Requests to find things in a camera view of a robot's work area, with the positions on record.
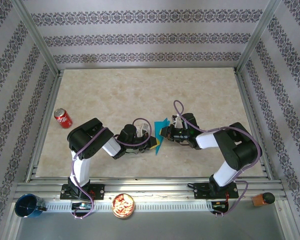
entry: patterned wallpaper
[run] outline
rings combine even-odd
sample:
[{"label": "patterned wallpaper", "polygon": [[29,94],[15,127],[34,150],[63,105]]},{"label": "patterned wallpaper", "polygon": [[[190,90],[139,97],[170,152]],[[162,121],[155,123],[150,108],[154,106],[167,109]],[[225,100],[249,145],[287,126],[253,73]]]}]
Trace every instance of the patterned wallpaper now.
[{"label": "patterned wallpaper", "polygon": [[268,0],[24,3],[60,69],[235,67]]},{"label": "patterned wallpaper", "polygon": [[0,0],[0,239],[34,150],[54,81],[8,0]]},{"label": "patterned wallpaper", "polygon": [[285,0],[242,72],[272,170],[300,231],[300,1]]}]

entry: red soda can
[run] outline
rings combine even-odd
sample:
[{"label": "red soda can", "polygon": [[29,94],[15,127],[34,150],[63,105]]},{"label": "red soda can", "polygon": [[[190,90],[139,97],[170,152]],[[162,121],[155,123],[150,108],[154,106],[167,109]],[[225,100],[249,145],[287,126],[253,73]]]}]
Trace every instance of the red soda can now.
[{"label": "red soda can", "polygon": [[54,111],[54,118],[64,129],[70,128],[72,125],[72,120],[63,108],[58,108]]}]

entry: blue cup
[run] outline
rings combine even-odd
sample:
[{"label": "blue cup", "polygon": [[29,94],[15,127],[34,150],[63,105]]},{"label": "blue cup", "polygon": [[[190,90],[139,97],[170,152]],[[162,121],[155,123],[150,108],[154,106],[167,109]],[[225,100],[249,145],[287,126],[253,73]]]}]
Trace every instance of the blue cup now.
[{"label": "blue cup", "polygon": [[22,218],[34,218],[47,211],[45,201],[36,195],[25,194],[21,196],[14,206],[14,212]]}]

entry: purple cable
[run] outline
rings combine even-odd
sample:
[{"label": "purple cable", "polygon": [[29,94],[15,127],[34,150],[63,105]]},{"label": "purple cable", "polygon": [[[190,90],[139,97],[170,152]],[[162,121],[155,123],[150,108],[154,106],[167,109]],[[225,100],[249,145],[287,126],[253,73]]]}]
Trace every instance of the purple cable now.
[{"label": "purple cable", "polygon": [[235,201],[235,203],[230,207],[230,209],[229,209],[227,212],[222,212],[222,211],[215,210],[215,209],[213,210],[213,211],[215,211],[215,212],[221,214],[222,217],[223,217],[224,215],[227,215],[227,214],[231,213],[231,212],[235,209],[235,207],[238,205],[238,203],[239,203],[240,200],[244,197],[244,195],[246,194],[246,192],[247,192],[247,190],[248,190],[248,182],[247,182],[247,181],[240,180],[240,181],[235,181],[235,182],[236,182],[236,183],[242,183],[242,184],[245,184],[245,188],[244,188],[242,194],[240,195],[240,197],[237,199],[237,201]]},{"label": "purple cable", "polygon": [[[176,103],[179,103],[182,107],[182,111],[179,112],[177,106],[176,106]],[[182,113],[184,112],[184,105],[182,104],[182,102],[180,102],[179,100],[174,100],[173,102],[173,106],[174,106],[174,109],[175,111],[177,112],[177,114],[180,116],[180,118],[182,118],[183,121],[185,121],[188,125],[190,125],[191,127],[193,127],[194,129],[202,132],[202,133],[211,133],[211,132],[214,132],[214,131],[218,131],[218,130],[223,130],[223,129],[231,129],[231,130],[235,130],[245,136],[247,136],[248,138],[251,139],[251,141],[254,143],[254,145],[256,146],[256,150],[257,150],[257,156],[255,158],[255,160],[253,161],[253,163],[251,163],[250,165],[244,167],[241,169],[241,171],[237,172],[236,175],[233,176],[233,178],[231,179],[231,181],[234,181],[241,173],[243,173],[245,170],[249,169],[249,168],[252,168],[260,159],[261,157],[261,148],[258,144],[258,142],[247,132],[239,129],[239,128],[236,128],[236,127],[233,127],[233,126],[223,126],[223,127],[219,127],[219,128],[213,128],[213,129],[210,129],[210,130],[202,130],[198,127],[196,127],[195,125],[193,125],[191,122],[189,122],[187,119],[185,119],[183,116],[182,116]]]},{"label": "purple cable", "polygon": [[143,142],[138,143],[138,144],[129,144],[129,143],[125,143],[125,142],[122,142],[122,141],[119,141],[118,139],[116,139],[116,141],[117,141],[119,144],[122,144],[122,145],[124,145],[124,146],[129,146],[129,147],[137,147],[137,146],[140,146],[140,145],[142,145],[142,144],[145,144],[145,143],[150,139],[151,134],[152,134],[152,127],[151,127],[150,122],[149,122],[147,119],[145,119],[145,118],[138,117],[138,118],[136,118],[136,119],[132,122],[132,125],[134,125],[135,122],[136,122],[137,120],[143,120],[143,121],[146,121],[146,123],[149,125],[149,128],[150,128],[150,130],[149,130],[149,136],[146,138],[146,140],[144,140]]},{"label": "purple cable", "polygon": [[78,189],[80,189],[81,192],[83,192],[91,201],[91,209],[89,212],[87,212],[85,215],[83,216],[77,216],[76,215],[76,210],[74,211],[74,213],[71,213],[75,219],[84,219],[86,217],[88,217],[94,210],[95,207],[95,203],[94,203],[94,199],[79,185],[79,182],[76,178],[76,174],[75,174],[75,161],[78,157],[79,154],[81,154],[84,150],[87,149],[87,147],[89,147],[89,145],[96,140],[97,137],[100,136],[100,134],[105,131],[106,129],[108,129],[107,127],[102,128],[93,138],[91,138],[91,140],[83,147],[81,148],[73,157],[73,161],[72,161],[72,165],[71,165],[71,176],[73,176],[73,179],[75,181],[76,186],[78,187]]}]

